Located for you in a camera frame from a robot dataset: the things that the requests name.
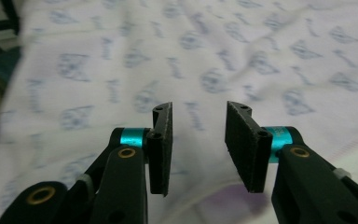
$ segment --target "black mechanical arm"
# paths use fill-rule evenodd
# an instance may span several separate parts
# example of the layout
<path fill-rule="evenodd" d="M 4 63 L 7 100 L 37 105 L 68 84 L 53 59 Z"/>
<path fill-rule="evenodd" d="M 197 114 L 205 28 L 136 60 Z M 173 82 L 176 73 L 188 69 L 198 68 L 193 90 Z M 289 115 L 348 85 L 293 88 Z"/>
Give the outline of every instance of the black mechanical arm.
<path fill-rule="evenodd" d="M 41 182 L 23 191 L 1 216 L 6 223 L 147 223 L 145 164 L 150 191 L 168 194 L 172 103 L 153 109 L 153 129 L 116 128 L 89 169 L 67 187 Z"/>
<path fill-rule="evenodd" d="M 272 203 L 281 224 L 358 223 L 358 184 L 295 128 L 259 127 L 251 107 L 227 102 L 226 144 L 251 193 L 263 192 L 269 162 L 279 163 Z"/>

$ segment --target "teal spacer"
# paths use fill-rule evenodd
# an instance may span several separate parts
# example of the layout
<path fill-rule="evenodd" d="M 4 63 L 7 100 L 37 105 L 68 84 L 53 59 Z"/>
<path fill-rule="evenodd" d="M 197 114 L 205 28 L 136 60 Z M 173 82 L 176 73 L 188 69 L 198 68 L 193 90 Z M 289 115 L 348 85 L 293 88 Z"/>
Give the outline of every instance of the teal spacer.
<path fill-rule="evenodd" d="M 279 151 L 284 145 L 293 144 L 293 138 L 289 130 L 283 126 L 264 127 L 272 134 L 271 155 L 269 156 L 269 163 L 278 163 Z"/>
<path fill-rule="evenodd" d="M 140 147 L 144 144 L 144 128 L 125 128 L 121 133 L 120 144 Z"/>

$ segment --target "black plastic part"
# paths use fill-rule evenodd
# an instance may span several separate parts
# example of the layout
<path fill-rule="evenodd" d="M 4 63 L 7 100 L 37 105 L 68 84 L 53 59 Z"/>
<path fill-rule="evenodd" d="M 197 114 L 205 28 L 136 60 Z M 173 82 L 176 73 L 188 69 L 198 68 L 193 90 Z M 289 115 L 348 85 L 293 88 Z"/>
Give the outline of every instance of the black plastic part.
<path fill-rule="evenodd" d="M 294 153 L 294 148 L 309 155 Z M 358 223 L 358 199 L 332 169 L 308 147 L 283 148 L 272 193 L 280 223 Z"/>
<path fill-rule="evenodd" d="M 263 192 L 272 134 L 252 119 L 252 108 L 227 102 L 226 145 L 249 192 Z"/>
<path fill-rule="evenodd" d="M 121 150 L 134 154 L 122 158 Z M 145 188 L 144 152 L 138 147 L 116 148 L 106 164 L 89 223 L 147 223 Z"/>
<path fill-rule="evenodd" d="M 60 216 L 65 196 L 66 186 L 63 183 L 51 181 L 35 184 L 16 198 L 1 216 L 0 224 L 61 223 L 56 218 Z"/>
<path fill-rule="evenodd" d="M 147 134 L 150 191 L 168 194 L 172 156 L 172 103 L 153 109 L 153 127 Z"/>

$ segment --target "brass insert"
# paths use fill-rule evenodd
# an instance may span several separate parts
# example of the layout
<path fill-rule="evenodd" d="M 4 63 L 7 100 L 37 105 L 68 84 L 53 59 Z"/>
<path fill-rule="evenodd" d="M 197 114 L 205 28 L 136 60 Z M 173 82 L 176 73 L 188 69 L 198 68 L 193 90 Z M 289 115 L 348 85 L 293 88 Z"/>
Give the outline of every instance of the brass insert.
<path fill-rule="evenodd" d="M 135 155 L 135 150 L 133 148 L 123 148 L 118 152 L 118 156 L 123 159 L 133 157 Z"/>
<path fill-rule="evenodd" d="M 290 151 L 298 157 L 307 158 L 310 156 L 310 153 L 301 147 L 292 147 Z"/>
<path fill-rule="evenodd" d="M 45 186 L 34 190 L 27 197 L 27 203 L 31 205 L 38 205 L 48 201 L 55 194 L 55 188 L 52 186 Z"/>

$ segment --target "white cloth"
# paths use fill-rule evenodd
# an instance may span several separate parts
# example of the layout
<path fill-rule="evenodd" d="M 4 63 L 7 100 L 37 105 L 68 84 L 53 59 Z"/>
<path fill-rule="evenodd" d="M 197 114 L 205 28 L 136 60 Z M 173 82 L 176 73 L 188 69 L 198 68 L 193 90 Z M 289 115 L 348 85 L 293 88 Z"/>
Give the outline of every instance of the white cloth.
<path fill-rule="evenodd" d="M 274 223 L 224 143 L 227 100 L 294 126 L 334 163 L 358 146 L 358 1 L 38 0 L 0 114 L 0 216 L 27 187 L 71 186 L 120 127 L 173 102 L 170 192 L 150 223 Z"/>

